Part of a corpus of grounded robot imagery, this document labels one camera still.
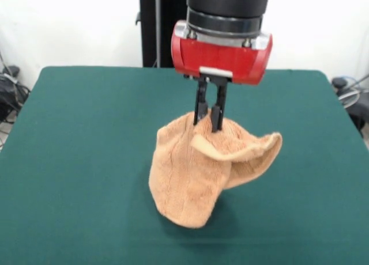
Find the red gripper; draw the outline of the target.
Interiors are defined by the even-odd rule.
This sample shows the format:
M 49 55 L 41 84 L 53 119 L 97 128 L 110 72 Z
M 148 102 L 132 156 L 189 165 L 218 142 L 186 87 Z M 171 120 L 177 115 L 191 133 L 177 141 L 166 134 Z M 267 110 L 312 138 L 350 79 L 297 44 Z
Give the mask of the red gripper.
M 175 24 L 171 56 L 177 72 L 193 77 L 225 77 L 235 84 L 258 85 L 263 78 L 273 47 L 273 36 L 261 33 L 255 38 L 233 39 L 209 36 L 190 29 L 185 20 Z M 208 114 L 208 83 L 198 81 L 194 125 Z M 227 83 L 217 84 L 217 99 L 212 107 L 212 131 L 222 130 Z

